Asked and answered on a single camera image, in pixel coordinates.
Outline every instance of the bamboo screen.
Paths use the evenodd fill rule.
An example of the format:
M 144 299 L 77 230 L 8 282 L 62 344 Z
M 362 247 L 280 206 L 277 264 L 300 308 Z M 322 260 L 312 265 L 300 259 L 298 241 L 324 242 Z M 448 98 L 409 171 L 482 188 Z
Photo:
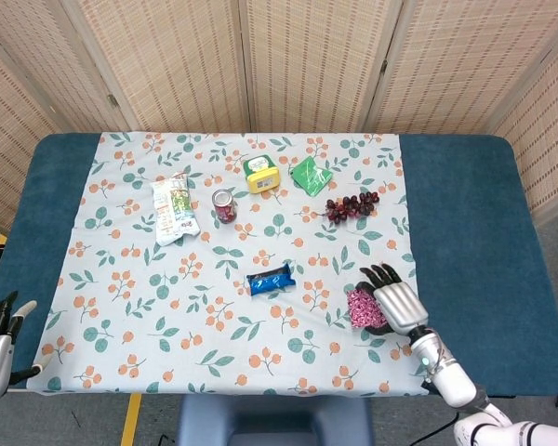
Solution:
M 390 40 L 383 31 L 394 3 L 242 2 L 257 131 L 358 130 L 383 61 L 379 45 Z
M 558 30 L 558 0 L 419 0 L 377 132 L 479 133 Z
M 119 122 L 46 0 L 0 0 L 0 43 L 20 69 L 59 104 L 81 132 L 116 130 Z
M 58 131 L 0 60 L 0 229 L 10 229 L 35 145 Z
M 496 134 L 514 149 L 531 210 L 552 201 L 558 195 L 558 54 Z
M 231 3 L 82 2 L 141 129 L 247 131 L 241 43 L 236 40 Z

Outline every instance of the chair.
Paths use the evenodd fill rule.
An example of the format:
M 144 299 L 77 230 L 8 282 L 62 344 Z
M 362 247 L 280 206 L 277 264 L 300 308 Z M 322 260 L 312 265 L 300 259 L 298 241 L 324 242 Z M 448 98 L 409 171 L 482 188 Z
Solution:
M 186 395 L 179 446 L 373 446 L 369 401 L 344 397 Z

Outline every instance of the tablecloth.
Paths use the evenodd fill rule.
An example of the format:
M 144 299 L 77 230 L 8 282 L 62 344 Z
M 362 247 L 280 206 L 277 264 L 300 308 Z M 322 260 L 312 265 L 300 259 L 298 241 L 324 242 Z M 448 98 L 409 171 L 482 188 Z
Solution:
M 249 194 L 242 164 L 262 153 L 282 184 Z M 310 155 L 333 180 L 314 198 L 289 170 Z M 403 395 L 425 374 L 407 339 L 353 329 L 345 292 L 358 268 L 390 263 L 415 289 L 396 135 L 106 133 L 86 180 L 28 387 Z M 201 233 L 155 242 L 150 182 L 187 174 Z M 232 191 L 224 225 L 212 192 Z M 338 227 L 327 198 L 378 191 L 372 216 Z M 297 285 L 251 297 L 246 275 L 287 262 Z

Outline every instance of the grapes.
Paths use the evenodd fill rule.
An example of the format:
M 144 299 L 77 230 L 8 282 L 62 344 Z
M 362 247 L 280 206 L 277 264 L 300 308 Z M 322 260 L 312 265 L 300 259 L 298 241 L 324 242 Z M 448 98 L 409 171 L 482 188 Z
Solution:
M 341 201 L 326 200 L 326 216 L 335 225 L 347 218 L 369 216 L 380 201 L 378 192 L 360 192 L 359 195 L 345 196 Z

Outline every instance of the floor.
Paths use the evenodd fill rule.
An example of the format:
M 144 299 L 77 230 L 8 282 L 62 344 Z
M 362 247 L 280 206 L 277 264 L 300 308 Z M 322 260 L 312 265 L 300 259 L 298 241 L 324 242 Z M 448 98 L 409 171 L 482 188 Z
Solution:
M 558 217 L 538 229 L 558 303 Z M 0 400 L 0 446 L 21 444 L 114 445 L 125 430 L 128 395 L 41 397 L 9 393 Z M 179 396 L 144 395 L 134 436 L 136 445 L 157 445 L 177 430 Z M 558 426 L 554 398 L 496 399 L 512 420 Z M 406 445 L 451 420 L 455 412 L 437 397 L 372 400 L 376 445 Z M 162 446 L 173 444 L 162 439 Z M 451 428 L 421 443 L 452 446 Z

